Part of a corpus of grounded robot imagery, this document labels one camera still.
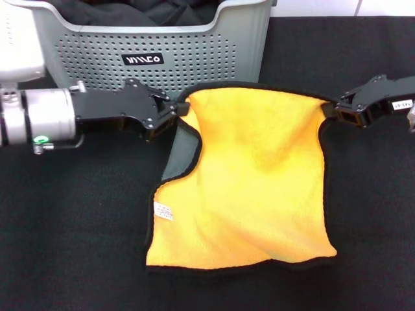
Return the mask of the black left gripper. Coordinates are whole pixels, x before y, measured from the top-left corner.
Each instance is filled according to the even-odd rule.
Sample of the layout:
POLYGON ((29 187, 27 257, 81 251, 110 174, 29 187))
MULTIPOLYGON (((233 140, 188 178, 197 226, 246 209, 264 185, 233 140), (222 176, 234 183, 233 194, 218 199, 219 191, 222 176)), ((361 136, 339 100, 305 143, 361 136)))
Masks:
POLYGON ((189 103, 148 87, 135 78, 124 80, 116 91, 89 90, 73 94, 77 133, 133 130, 146 141, 170 128, 176 118, 186 116, 189 103))

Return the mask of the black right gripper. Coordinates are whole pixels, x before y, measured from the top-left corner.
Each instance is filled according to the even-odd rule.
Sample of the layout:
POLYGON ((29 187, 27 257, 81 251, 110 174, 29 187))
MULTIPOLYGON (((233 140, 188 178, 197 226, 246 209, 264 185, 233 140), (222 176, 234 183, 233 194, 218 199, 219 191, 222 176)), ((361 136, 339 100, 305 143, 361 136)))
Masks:
POLYGON ((414 128, 414 77, 389 80, 377 75, 369 82, 352 89, 338 103, 323 103, 326 118, 337 118, 359 128, 367 128, 379 119, 405 114, 409 128, 414 128))

